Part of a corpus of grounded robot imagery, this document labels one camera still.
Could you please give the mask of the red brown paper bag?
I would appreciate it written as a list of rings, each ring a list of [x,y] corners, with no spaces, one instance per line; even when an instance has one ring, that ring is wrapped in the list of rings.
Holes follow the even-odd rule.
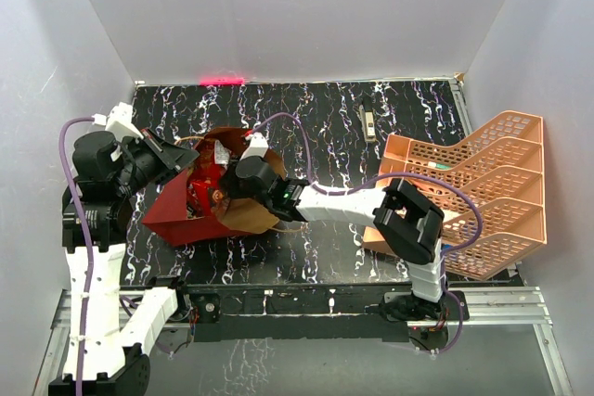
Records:
[[[245,129],[217,127],[193,147],[199,157],[168,182],[147,210],[142,224],[177,247],[229,236],[260,235],[280,219],[252,198],[231,198],[222,177],[231,171],[216,153],[238,160],[246,149]]]

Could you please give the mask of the red cookie snack bag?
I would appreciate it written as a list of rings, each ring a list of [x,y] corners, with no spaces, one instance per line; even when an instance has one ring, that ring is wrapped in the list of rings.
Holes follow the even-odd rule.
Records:
[[[227,171],[231,152],[212,138],[202,139],[198,151],[187,177],[187,217],[223,217],[230,198],[219,189],[219,180]]]

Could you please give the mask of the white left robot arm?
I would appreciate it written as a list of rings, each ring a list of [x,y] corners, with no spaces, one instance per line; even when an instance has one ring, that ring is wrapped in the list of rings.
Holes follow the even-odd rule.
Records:
[[[174,179],[198,157],[144,129],[123,137],[107,130],[79,137],[66,163],[62,245],[71,279],[71,331],[51,395],[143,395],[149,356],[169,319],[191,310],[177,276],[156,277],[126,323],[120,276],[132,197],[147,185]]]

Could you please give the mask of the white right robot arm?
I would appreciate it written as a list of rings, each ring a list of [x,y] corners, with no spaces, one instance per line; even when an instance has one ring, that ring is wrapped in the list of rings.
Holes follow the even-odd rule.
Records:
[[[444,213],[411,183],[394,178],[383,188],[323,190],[305,179],[283,178],[262,157],[231,163],[219,180],[226,198],[252,198],[284,222],[333,221],[375,228],[408,268],[411,293],[381,307],[388,318],[446,318],[441,265]]]

